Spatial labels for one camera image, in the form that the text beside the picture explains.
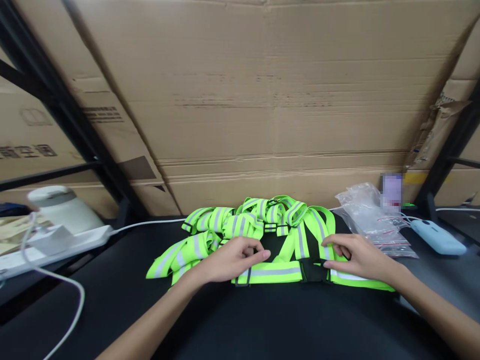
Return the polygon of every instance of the white power strip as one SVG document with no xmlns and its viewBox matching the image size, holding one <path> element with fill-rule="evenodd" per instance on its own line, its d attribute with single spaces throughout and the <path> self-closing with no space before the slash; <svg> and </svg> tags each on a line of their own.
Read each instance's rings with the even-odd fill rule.
<svg viewBox="0 0 480 360">
<path fill-rule="evenodd" d="M 54 255 L 45 255 L 43 252 L 34 247 L 25 249 L 25 253 L 31 263 L 39 267 L 43 267 L 45 265 L 55 263 L 57 261 L 105 245 L 112 230 L 113 229 L 110 225 L 105 225 L 93 230 L 76 234 L 66 250 Z M 30 265 L 25 263 L 20 251 L 0 256 L 0 272 L 4 271 L 2 273 L 4 279 L 26 273 L 31 269 L 32 268 Z"/>
</svg>

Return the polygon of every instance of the plastic bag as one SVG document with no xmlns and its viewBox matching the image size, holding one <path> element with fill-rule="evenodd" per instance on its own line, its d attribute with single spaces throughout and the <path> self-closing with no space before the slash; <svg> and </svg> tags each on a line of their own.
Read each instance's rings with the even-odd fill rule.
<svg viewBox="0 0 480 360">
<path fill-rule="evenodd" d="M 400 234 L 400 229 L 409 224 L 399 212 L 385 212 L 380 207 L 380 196 L 369 182 L 348 187 L 336 196 L 342 207 L 333 212 L 341 216 L 352 233 L 366 237 L 386 255 L 418 258 Z"/>
</svg>

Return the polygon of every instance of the brown cardboard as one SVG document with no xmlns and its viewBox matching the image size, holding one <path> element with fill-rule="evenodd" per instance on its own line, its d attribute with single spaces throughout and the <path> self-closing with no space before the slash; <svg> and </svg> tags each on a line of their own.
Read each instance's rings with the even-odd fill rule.
<svg viewBox="0 0 480 360">
<path fill-rule="evenodd" d="M 144 141 L 83 44 L 61 1 L 19 0 L 16 4 L 127 177 L 135 181 L 162 181 Z M 3 52 L 0 58 L 10 63 Z M 3 78 L 0 106 L 4 129 L 0 135 L 0 180 L 84 163 L 43 104 Z M 69 179 L 69 183 L 97 181 L 91 172 L 74 174 Z"/>
<path fill-rule="evenodd" d="M 335 207 L 398 172 L 480 14 L 474 0 L 69 0 L 70 17 L 17 2 L 80 103 L 121 99 L 184 214 L 278 194 Z M 97 130 L 114 152 L 132 144 Z"/>
<path fill-rule="evenodd" d="M 382 173 L 398 173 L 398 167 L 299 171 L 282 174 L 212 176 L 170 183 L 183 214 L 201 207 L 238 207 L 246 197 L 268 199 L 289 195 L 309 205 L 327 208 L 340 204 L 335 195 L 353 184 L 380 185 Z"/>
<path fill-rule="evenodd" d="M 421 132 L 413 145 L 412 153 L 407 157 L 406 166 L 410 170 L 430 169 L 442 146 L 480 78 L 480 20 L 473 27 L 458 61 L 445 83 L 440 97 L 428 119 L 421 127 Z M 480 130 L 474 133 L 461 157 L 480 160 Z M 455 169 L 466 166 L 455 165 Z"/>
<path fill-rule="evenodd" d="M 413 203 L 427 178 L 428 170 L 410 170 L 403 179 L 403 201 Z M 480 169 L 453 169 L 435 197 L 435 205 L 459 206 L 473 197 L 472 205 L 480 205 Z"/>
<path fill-rule="evenodd" d="M 101 185 L 69 185 L 79 199 L 106 219 L 116 218 L 119 207 L 108 191 Z M 180 215 L 169 190 L 162 182 L 134 183 L 133 189 L 152 216 Z M 22 187 L 0 192 L 0 203 L 10 202 L 36 207 L 27 199 L 28 193 L 35 187 Z"/>
<path fill-rule="evenodd" d="M 326 153 L 290 154 L 284 156 L 237 157 L 235 160 L 211 159 L 197 161 L 167 162 L 162 166 L 165 176 L 171 181 L 223 175 L 278 174 L 306 170 L 332 170 L 372 166 L 401 166 L 406 153 Z"/>
<path fill-rule="evenodd" d="M 406 153 L 480 12 L 442 0 L 70 3 L 167 174 Z M 291 170 L 280 163 L 268 167 Z"/>
</svg>

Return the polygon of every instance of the white cable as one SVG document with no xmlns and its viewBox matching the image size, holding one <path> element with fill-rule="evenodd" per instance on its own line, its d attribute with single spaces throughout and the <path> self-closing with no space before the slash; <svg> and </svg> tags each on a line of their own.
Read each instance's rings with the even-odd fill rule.
<svg viewBox="0 0 480 360">
<path fill-rule="evenodd" d="M 65 276 L 58 275 L 54 272 L 51 272 L 51 271 L 48 271 L 48 270 L 45 270 L 45 269 L 42 269 L 41 267 L 36 266 L 35 264 L 30 262 L 30 260 L 27 257 L 27 254 L 25 252 L 25 247 L 27 245 L 27 239 L 29 238 L 30 234 L 32 233 L 32 229 L 35 227 L 35 224 L 37 222 L 37 213 L 32 212 L 30 215 L 31 215 L 31 225 L 28 228 L 25 235 L 23 236 L 23 239 L 21 241 L 21 246 L 20 246 L 20 253 L 21 253 L 21 257 L 23 258 L 23 261 L 25 261 L 28 265 L 30 265 L 30 267 L 33 270 L 38 271 L 39 273 L 48 275 L 52 278 L 56 278 L 56 279 L 62 280 L 64 282 L 67 282 L 67 283 L 70 283 L 70 284 L 76 286 L 78 288 L 78 292 L 80 293 L 80 299 L 78 301 L 78 308 L 76 310 L 75 317 L 73 318 L 73 321 L 71 322 L 70 327 L 66 331 L 65 335 L 63 335 L 61 340 L 58 342 L 58 344 L 48 353 L 47 356 L 45 356 L 43 358 L 43 360 L 48 360 L 59 349 L 59 347 L 61 347 L 63 345 L 65 340 L 69 337 L 69 335 L 74 330 L 75 325 L 77 325 L 77 322 L 79 321 L 79 317 L 80 317 L 80 314 L 82 313 L 82 309 L 83 309 L 84 303 L 85 303 L 85 289 L 82 286 L 82 284 L 79 283 L 78 281 L 72 280 L 72 279 L 70 279 L 68 277 L 65 277 Z"/>
<path fill-rule="evenodd" d="M 480 209 L 451 208 L 451 207 L 441 207 L 441 208 L 436 209 L 435 211 L 443 211 L 443 210 L 452 210 L 452 211 L 480 211 Z"/>
<path fill-rule="evenodd" d="M 411 223 L 410 219 L 423 221 L 423 219 L 415 217 L 415 216 L 403 216 L 403 218 L 404 219 L 407 218 L 410 223 Z"/>
<path fill-rule="evenodd" d="M 139 222 L 139 223 L 136 223 L 136 224 L 132 224 L 132 225 L 128 225 L 128 226 L 125 226 L 125 227 L 121 227 L 121 228 L 119 228 L 119 229 L 117 229 L 117 230 L 113 230 L 113 231 L 110 233 L 110 236 L 116 235 L 116 234 L 118 234 L 119 232 L 121 232 L 121 231 L 123 231 L 123 230 L 127 230 L 127 229 L 130 229 L 130 228 L 139 226 L 139 225 L 162 224 L 162 223 L 176 223 L 176 222 L 185 221 L 185 220 L 187 220 L 187 218 L 184 218 L 184 219 L 174 219 L 174 220 L 155 220 L 155 221 Z"/>
</svg>

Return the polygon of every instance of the reflective safety vest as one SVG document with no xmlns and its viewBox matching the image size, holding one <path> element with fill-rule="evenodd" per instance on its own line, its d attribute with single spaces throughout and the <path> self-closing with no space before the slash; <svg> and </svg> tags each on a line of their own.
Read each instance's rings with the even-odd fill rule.
<svg viewBox="0 0 480 360">
<path fill-rule="evenodd" d="M 203 207 L 192 212 L 181 226 L 192 236 L 173 244 L 155 259 L 146 278 L 165 278 L 172 274 L 173 285 L 186 271 L 231 238 L 244 236 L 261 240 L 264 232 L 276 232 L 278 237 L 286 236 L 279 254 L 272 262 L 254 265 L 233 279 L 231 282 L 237 287 L 323 282 L 394 291 L 384 282 L 323 266 L 327 260 L 348 261 L 339 256 L 331 244 L 321 245 L 325 237 L 335 234 L 335 225 L 335 217 L 328 209 L 307 206 L 286 195 L 270 200 L 247 197 L 236 210 L 231 207 Z M 313 237 L 307 236 L 306 229 Z"/>
</svg>

